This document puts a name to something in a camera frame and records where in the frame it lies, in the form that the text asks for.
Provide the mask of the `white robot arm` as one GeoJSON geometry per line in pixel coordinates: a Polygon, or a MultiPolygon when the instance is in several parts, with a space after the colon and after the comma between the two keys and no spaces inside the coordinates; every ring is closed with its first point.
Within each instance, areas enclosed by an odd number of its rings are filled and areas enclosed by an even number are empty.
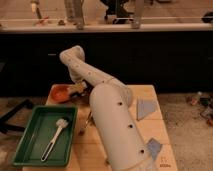
{"type": "Polygon", "coordinates": [[[112,171],[158,171],[129,111],[131,89],[87,64],[81,46],[62,51],[60,60],[74,83],[86,81],[93,86],[89,105],[112,171]]]}

